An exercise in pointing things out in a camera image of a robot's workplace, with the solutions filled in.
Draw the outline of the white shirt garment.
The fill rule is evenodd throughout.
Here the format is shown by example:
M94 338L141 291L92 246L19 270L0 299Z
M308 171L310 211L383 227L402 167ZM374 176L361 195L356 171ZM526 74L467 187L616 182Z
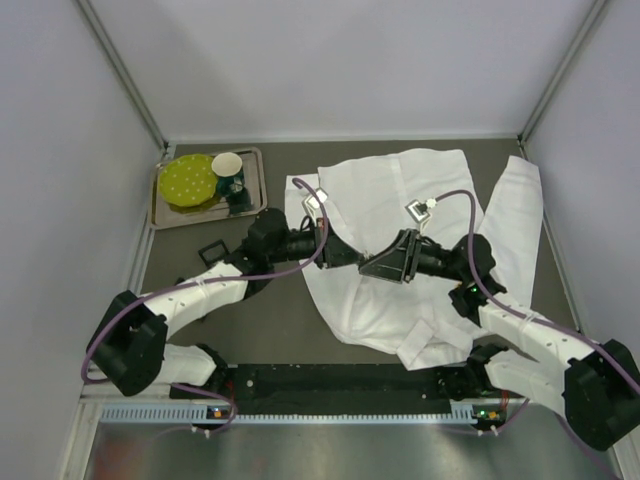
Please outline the white shirt garment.
M423 233L445 248L469 231L490 243L493 275L521 305L532 301L543 218L538 169L513 156L486 208L475 194L459 150L412 149L322 167L305 179L327 195L326 210L338 236L373 255L398 232L414 226L407 206L436 199ZM347 344L396 355L410 370L463 361L483 330L451 304L451 281L419 275L398 284L360 275L353 266L307 267L311 297L332 333Z

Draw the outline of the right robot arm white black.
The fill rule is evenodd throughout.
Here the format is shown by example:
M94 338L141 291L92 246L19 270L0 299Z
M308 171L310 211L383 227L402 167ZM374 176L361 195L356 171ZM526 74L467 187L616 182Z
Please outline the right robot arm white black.
M639 368L630 350L517 305L494 279L495 265L490 243L479 234L467 234L447 250L415 230L402 230L358 271L397 283L418 274L456 281L449 293L456 312L509 344L471 354L471 377L484 388L517 393L548 408L588 446L609 449L639 425Z

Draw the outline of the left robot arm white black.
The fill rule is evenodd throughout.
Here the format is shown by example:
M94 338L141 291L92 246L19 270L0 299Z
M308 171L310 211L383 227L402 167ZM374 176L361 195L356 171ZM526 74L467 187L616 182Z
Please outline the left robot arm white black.
M305 230L291 230L282 211L267 209L256 217L240 246L204 273L145 296L131 291L117 295L90 341L86 361L125 396L159 384L174 384L183 391L217 388L226 368L220 356L205 345L169 344L175 333L260 292L278 277L277 263L333 268L355 265L362 258L326 219Z

